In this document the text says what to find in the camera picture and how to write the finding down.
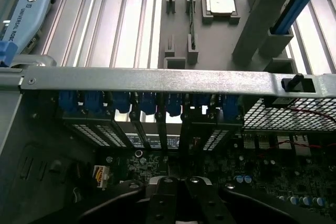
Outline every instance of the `motherboard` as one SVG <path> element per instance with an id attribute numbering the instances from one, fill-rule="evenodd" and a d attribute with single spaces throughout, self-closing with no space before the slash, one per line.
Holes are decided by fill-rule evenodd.
<path id="1" fill-rule="evenodd" d="M 110 185 L 128 179 L 148 184 L 155 176 L 203 176 L 216 187 L 244 183 L 336 220 L 336 146 L 328 145 L 330 141 L 309 135 L 245 134 L 232 137 L 221 152 L 198 153 L 188 160 L 179 159 L 177 150 L 162 154 L 102 149 L 97 162 L 110 167 Z"/>

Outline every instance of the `metal mesh grille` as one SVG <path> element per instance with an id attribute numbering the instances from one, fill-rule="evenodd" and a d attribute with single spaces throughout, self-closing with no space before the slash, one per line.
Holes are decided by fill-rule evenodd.
<path id="1" fill-rule="evenodd" d="M 209 137 L 208 141 L 205 143 L 203 150 L 212 151 L 216 145 L 221 141 L 221 139 L 228 133 L 228 131 L 215 130 L 213 134 Z"/>
<path id="2" fill-rule="evenodd" d="M 266 108 L 264 100 L 259 99 L 246 113 L 244 128 L 247 130 L 283 131 L 336 130 L 336 123 L 323 115 L 336 117 L 336 99 L 298 98 L 289 108 L 285 109 Z"/>
<path id="3" fill-rule="evenodd" d="M 110 127 L 104 125 L 97 125 L 96 127 L 117 147 L 126 147 L 126 145 L 120 140 L 120 138 L 114 133 L 114 131 Z"/>
<path id="4" fill-rule="evenodd" d="M 93 132 L 85 124 L 73 124 L 73 126 L 78 131 L 86 135 L 88 138 L 90 138 L 92 141 L 99 144 L 100 146 L 110 146 L 108 143 L 106 143 L 100 136 L 98 136 L 95 132 Z"/>

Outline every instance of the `cable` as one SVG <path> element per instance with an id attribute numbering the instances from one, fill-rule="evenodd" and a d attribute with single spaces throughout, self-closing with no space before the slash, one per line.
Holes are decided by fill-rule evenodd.
<path id="1" fill-rule="evenodd" d="M 295 111 L 295 112 L 302 112 L 302 113 L 309 113 L 309 114 L 314 114 L 314 115 L 319 115 L 319 116 L 322 116 L 324 118 L 327 118 L 331 121 L 333 121 L 335 124 L 336 124 L 336 120 L 335 118 L 329 116 L 329 115 L 326 115 L 326 114 L 323 114 L 321 112 L 318 112 L 318 111 L 313 111 L 313 110 L 302 110 L 302 109 L 295 109 L 295 108 L 287 108 L 288 110 L 291 110 L 291 111 Z"/>

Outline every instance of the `capacitor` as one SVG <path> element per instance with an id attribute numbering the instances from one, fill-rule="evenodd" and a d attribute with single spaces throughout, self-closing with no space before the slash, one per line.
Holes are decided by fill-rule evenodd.
<path id="1" fill-rule="evenodd" d="M 238 182 L 238 183 L 242 183 L 244 181 L 243 176 L 235 176 L 234 179 Z"/>
<path id="2" fill-rule="evenodd" d="M 300 197 L 299 201 L 300 201 L 300 204 L 304 206 L 310 206 L 311 204 L 310 198 L 308 197 Z"/>
<path id="3" fill-rule="evenodd" d="M 319 207 L 324 207 L 324 199 L 321 197 L 314 197 L 313 198 L 313 203 L 315 206 L 319 206 Z"/>
<path id="4" fill-rule="evenodd" d="M 250 176 L 244 176 L 244 181 L 250 184 L 252 182 L 252 178 Z"/>
<path id="5" fill-rule="evenodd" d="M 298 204 L 298 199 L 294 196 L 289 196 L 287 198 L 287 201 L 291 202 L 293 205 L 297 205 Z"/>
<path id="6" fill-rule="evenodd" d="M 147 163 L 147 159 L 144 158 L 144 157 L 142 157 L 142 158 L 140 159 L 140 164 L 144 165 L 144 164 L 146 164 L 146 163 Z"/>

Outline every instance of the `silver metal bar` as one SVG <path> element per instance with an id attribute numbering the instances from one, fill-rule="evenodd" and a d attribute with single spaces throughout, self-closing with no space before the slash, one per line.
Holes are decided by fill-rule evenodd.
<path id="1" fill-rule="evenodd" d="M 47 55 L 53 57 L 58 66 L 62 66 L 71 41 L 72 32 L 76 26 L 76 20 L 80 14 L 82 0 L 66 0 L 59 23 L 52 37 Z"/>
<path id="2" fill-rule="evenodd" d="M 36 47 L 34 47 L 33 50 L 31 51 L 31 54 L 33 55 L 47 54 L 57 24 L 59 22 L 62 10 L 64 8 L 65 1 L 66 0 L 56 0 L 56 2 L 51 6 L 48 16 L 43 22 L 42 37 L 40 38 Z"/>
<path id="3" fill-rule="evenodd" d="M 309 6 L 306 6 L 297 18 L 297 25 L 311 72 L 313 74 L 331 73 Z"/>
<path id="4" fill-rule="evenodd" d="M 88 62 L 91 44 L 93 42 L 93 36 L 98 26 L 97 23 L 98 23 L 99 13 L 101 10 L 101 3 L 102 3 L 102 0 L 95 0 L 94 2 L 94 6 L 93 6 L 92 13 L 90 16 L 90 22 L 89 22 L 86 36 L 85 36 L 82 49 L 79 55 L 77 67 L 85 67 Z"/>
<path id="5" fill-rule="evenodd" d="M 159 46 L 160 46 L 160 29 L 161 29 L 161 6 L 162 0 L 155 0 L 154 22 L 151 41 L 151 63 L 150 68 L 156 69 L 159 64 Z"/>
<path id="6" fill-rule="evenodd" d="M 92 45 L 90 67 L 110 66 L 111 56 L 116 38 L 117 26 L 122 0 L 104 0 L 101 18 L 98 21 L 97 34 Z"/>
<path id="7" fill-rule="evenodd" d="M 115 68 L 133 68 L 142 0 L 126 0 Z"/>
<path id="8" fill-rule="evenodd" d="M 313 10 L 321 28 L 322 36 L 326 43 L 326 50 L 330 55 L 333 69 L 336 67 L 336 19 L 329 6 L 328 0 L 311 0 Z"/>
<path id="9" fill-rule="evenodd" d="M 294 76 L 249 71 L 30 67 L 21 88 L 336 97 L 336 75 L 306 76 L 312 79 L 315 93 L 285 92 L 282 79 Z"/>
<path id="10" fill-rule="evenodd" d="M 65 64 L 67 67 L 76 67 L 78 64 L 94 3 L 95 0 L 85 0 L 84 7 L 79 18 L 77 30 L 75 32 L 75 37 L 73 39 L 70 53 Z"/>
<path id="11" fill-rule="evenodd" d="M 147 68 L 149 66 L 149 56 L 152 41 L 152 20 L 153 20 L 154 0 L 146 0 L 145 17 L 143 19 L 143 29 L 141 40 L 138 42 L 139 48 L 139 68 Z"/>

